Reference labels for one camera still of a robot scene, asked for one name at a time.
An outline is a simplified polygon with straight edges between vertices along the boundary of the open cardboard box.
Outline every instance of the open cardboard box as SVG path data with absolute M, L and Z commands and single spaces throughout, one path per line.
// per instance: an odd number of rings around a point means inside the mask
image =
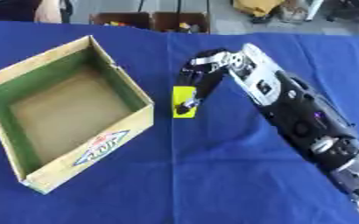
M 89 23 L 105 25 L 110 22 L 125 23 L 139 29 L 151 29 L 151 18 L 148 12 L 103 12 L 89 16 Z
M 157 32 L 175 31 L 180 23 L 198 25 L 199 33 L 209 33 L 209 17 L 202 12 L 177 12 L 157 11 L 152 15 L 154 30 Z
M 0 70 L 0 140 L 49 193 L 153 124 L 153 102 L 92 36 Z

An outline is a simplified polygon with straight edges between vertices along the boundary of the person's hand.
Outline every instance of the person's hand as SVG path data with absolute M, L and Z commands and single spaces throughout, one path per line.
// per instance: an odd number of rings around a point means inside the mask
M 60 0 L 42 0 L 35 11 L 35 22 L 57 23 L 62 22 Z

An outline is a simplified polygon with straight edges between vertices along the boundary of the box label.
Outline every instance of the box label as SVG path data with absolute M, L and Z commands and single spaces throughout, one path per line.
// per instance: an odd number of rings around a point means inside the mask
M 117 147 L 128 132 L 128 130 L 124 130 L 106 134 L 104 136 L 98 136 L 89 145 L 87 151 L 74 163 L 74 165 L 81 165 L 109 154 Z

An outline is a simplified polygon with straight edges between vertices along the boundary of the blue table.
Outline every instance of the blue table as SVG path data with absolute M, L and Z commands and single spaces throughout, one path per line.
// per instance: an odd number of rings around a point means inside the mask
M 0 68 L 93 34 L 156 102 L 155 125 L 47 196 L 13 177 L 0 145 L 0 223 L 359 224 L 359 214 L 227 78 L 193 120 L 171 89 L 198 51 L 262 48 L 326 94 L 359 131 L 359 38 L 156 33 L 0 22 Z

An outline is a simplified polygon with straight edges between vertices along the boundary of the robotic arm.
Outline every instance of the robotic arm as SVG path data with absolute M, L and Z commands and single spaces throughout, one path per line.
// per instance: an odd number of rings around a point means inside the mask
M 181 69 L 180 85 L 195 86 L 191 97 L 175 102 L 184 115 L 198 107 L 228 74 L 264 118 L 308 162 L 317 165 L 347 194 L 359 211 L 359 140 L 354 124 L 299 77 L 285 72 L 252 44 L 240 52 L 199 53 Z

